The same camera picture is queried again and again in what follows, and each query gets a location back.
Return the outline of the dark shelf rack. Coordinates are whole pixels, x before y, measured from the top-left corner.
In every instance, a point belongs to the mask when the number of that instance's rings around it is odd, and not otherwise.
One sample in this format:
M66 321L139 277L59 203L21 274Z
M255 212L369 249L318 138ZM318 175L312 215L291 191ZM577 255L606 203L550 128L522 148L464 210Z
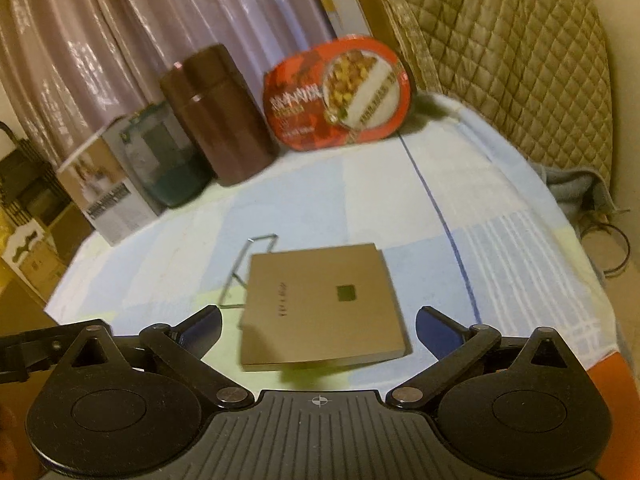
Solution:
M1 207L16 226L34 219L50 224L72 202L55 175L28 139L19 138L5 123L1 131L14 150L1 159Z

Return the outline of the red instant rice meal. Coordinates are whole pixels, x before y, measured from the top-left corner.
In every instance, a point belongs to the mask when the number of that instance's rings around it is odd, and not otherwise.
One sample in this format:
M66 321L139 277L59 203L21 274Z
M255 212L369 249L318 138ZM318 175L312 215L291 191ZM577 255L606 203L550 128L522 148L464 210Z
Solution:
M412 81L398 54L347 36L297 53L264 77L262 108L274 136L295 151L383 140L405 122Z

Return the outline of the pink curtain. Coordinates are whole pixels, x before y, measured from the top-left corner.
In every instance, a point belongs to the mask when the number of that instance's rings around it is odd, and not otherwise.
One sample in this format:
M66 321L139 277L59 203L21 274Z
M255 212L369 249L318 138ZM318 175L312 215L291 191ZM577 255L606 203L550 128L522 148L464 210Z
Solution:
M1 82L58 166L115 118L160 101L160 77L212 44L259 96L272 66L332 37L319 0L1 0Z

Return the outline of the cardboard box on floor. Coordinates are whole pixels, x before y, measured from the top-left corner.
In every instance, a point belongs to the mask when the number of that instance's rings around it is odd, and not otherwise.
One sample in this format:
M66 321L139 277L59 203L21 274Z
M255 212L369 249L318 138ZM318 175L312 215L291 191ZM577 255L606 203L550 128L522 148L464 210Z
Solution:
M44 302L51 298L67 269L52 237L36 219L15 229L2 250L2 259Z

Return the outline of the open brown cardboard box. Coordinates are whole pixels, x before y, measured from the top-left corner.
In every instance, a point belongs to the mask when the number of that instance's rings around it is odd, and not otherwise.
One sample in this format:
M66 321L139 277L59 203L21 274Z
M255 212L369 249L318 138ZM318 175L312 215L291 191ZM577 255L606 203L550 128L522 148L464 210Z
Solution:
M1 260L1 335L10 336L57 325L58 323L44 312L42 300L4 260Z

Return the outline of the white product box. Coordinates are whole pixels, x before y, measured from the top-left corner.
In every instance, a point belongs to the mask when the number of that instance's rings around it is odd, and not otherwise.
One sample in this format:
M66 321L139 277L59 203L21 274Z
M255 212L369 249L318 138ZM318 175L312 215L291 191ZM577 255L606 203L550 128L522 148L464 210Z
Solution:
M112 246L155 221L165 210L134 173L120 137L127 126L126 116L116 118L56 170L70 198Z

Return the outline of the green glass jar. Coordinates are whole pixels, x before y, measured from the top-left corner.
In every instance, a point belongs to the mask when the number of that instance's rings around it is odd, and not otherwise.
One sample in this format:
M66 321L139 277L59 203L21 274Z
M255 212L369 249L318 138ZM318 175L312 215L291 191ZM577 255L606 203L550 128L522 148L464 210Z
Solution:
M209 162L167 102L151 104L129 117L119 136L134 174L167 208L190 202L214 178Z

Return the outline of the beige quilted chair cover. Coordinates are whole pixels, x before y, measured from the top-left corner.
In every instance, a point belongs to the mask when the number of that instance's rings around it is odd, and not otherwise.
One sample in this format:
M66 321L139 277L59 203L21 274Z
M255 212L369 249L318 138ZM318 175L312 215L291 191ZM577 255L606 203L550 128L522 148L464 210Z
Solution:
M472 108L532 162L611 179L611 76L592 0L382 1L420 89Z

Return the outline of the grey cloth on seat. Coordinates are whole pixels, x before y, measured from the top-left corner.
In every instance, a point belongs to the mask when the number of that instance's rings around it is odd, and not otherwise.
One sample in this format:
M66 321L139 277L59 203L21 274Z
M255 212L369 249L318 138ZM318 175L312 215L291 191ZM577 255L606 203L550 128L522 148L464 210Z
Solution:
M531 162L529 166L549 189L576 231L578 240L583 240L595 232L605 232L609 236L618 235L622 239L624 258L617 266L609 269L600 269L595 264L592 266L601 280L617 278L623 274L630 260L631 244L624 231L612 222L613 217L624 211L615 205L603 177L589 167L559 169L536 162Z

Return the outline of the brown metal canister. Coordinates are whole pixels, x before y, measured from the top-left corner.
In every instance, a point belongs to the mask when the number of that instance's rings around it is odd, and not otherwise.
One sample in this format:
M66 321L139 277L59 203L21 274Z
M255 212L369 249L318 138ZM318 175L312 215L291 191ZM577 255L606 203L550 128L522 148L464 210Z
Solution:
M175 62L160 90L220 185L244 182L277 159L277 143L223 44Z

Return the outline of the plaid tablecloth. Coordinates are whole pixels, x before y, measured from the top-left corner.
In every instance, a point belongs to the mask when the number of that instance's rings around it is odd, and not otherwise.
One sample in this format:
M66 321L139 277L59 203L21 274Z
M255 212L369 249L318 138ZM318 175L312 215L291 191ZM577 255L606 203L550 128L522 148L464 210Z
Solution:
M46 310L66 324L100 318L117 335L177 323L224 298L224 331L206 362L254 391L378 389L432 364L408 356L339 372L247 372L239 362L243 296L224 283L243 247L275 235L281 250L372 243L383 253L402 315L432 306L506 336L555 328L584 367L618 348L615 315L555 198L525 158L480 116L444 98L397 136L291 152L258 177L212 186L110 246L82 244Z

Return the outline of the gold box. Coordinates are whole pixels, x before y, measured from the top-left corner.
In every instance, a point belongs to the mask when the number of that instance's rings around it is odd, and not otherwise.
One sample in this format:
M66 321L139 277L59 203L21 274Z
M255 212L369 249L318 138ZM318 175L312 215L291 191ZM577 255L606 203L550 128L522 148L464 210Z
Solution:
M252 255L240 330L246 370L362 365L409 350L373 244Z

